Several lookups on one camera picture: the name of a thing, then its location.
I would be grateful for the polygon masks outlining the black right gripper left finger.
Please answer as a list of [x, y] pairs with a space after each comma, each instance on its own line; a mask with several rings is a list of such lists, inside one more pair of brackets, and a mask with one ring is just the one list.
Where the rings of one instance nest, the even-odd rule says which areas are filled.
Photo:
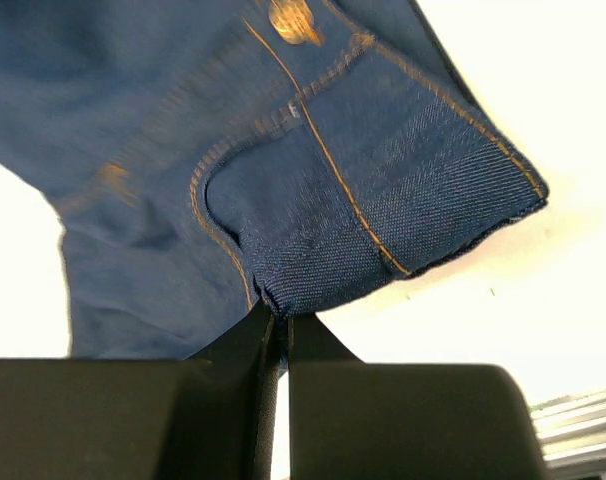
[[183, 361], [0, 359], [0, 479], [266, 479], [277, 362], [262, 305]]

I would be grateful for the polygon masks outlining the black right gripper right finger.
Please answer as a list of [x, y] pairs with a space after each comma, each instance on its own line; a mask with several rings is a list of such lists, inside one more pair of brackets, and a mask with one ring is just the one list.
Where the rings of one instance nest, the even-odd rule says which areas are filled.
[[316, 316], [288, 322], [294, 479], [545, 479], [523, 395], [502, 368], [377, 364]]

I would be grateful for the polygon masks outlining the dark blue denim trousers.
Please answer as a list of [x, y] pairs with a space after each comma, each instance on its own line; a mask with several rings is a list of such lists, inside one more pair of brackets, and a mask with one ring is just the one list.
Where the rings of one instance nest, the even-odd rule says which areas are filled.
[[335, 308], [549, 194], [414, 1], [0, 1], [0, 163], [63, 224], [82, 359]]

